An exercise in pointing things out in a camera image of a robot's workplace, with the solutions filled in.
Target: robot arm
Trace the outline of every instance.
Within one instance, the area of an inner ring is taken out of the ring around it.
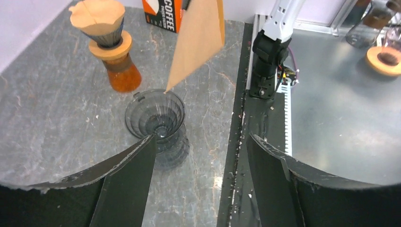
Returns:
[[[305,0],[278,0],[253,42],[258,56],[253,67],[250,95],[274,99],[277,67],[288,57],[294,23]]]

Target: gray marble surface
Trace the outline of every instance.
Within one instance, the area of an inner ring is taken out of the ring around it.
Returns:
[[[124,125],[133,93],[112,90],[89,39],[64,10],[0,75],[0,183],[54,182],[137,140]],[[142,74],[137,91],[165,88],[177,34],[126,9],[124,29]],[[155,171],[143,226],[213,226],[218,214],[244,24],[226,22],[224,49],[176,86],[186,105],[190,155]]]

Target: glass cup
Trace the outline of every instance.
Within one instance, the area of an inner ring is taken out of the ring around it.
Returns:
[[[386,32],[382,50],[377,58],[388,66],[396,66],[401,61],[401,28],[390,28]]]
[[[345,35],[345,40],[356,48],[372,46],[391,18],[399,11],[400,5],[395,0],[375,0],[362,20]]]
[[[185,107],[173,92],[156,89],[136,93],[125,112],[125,123],[132,135],[143,139],[156,136],[156,170],[170,170],[184,162],[189,154],[185,131]]]

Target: wire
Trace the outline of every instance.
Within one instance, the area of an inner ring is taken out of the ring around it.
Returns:
[[[292,62],[294,64],[294,68],[295,68],[295,80],[298,80],[299,78],[299,68],[296,64],[295,61],[295,56],[294,56],[294,52],[292,51],[292,49],[290,47],[288,47],[289,53],[291,54],[291,58],[292,58]]]
[[[282,68],[282,70],[281,70],[281,73],[280,73],[280,78],[277,81],[276,90],[274,90],[274,93],[276,93],[277,90],[279,89],[281,81],[283,80],[283,77],[284,77],[284,65],[279,65],[279,68]]]

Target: stainless steel surface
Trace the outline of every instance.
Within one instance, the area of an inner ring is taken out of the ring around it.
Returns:
[[[112,90],[69,16],[65,9],[0,75],[0,184],[57,181],[125,150],[137,141],[124,124],[132,95],[167,84],[177,34],[147,24],[142,9],[124,17],[142,74],[128,94]],[[225,47],[174,88],[190,153],[154,172],[143,226],[216,225],[243,30],[226,21]]]
[[[352,180],[401,182],[401,78],[373,71],[366,50],[340,37],[296,30],[292,38],[293,157]]]
[[[358,0],[345,0],[344,4],[338,11],[336,17],[333,19],[333,21],[330,24],[330,27],[333,30],[337,30],[342,23],[344,22],[345,18],[347,18],[348,14],[351,12],[352,8],[355,6],[355,3]]]

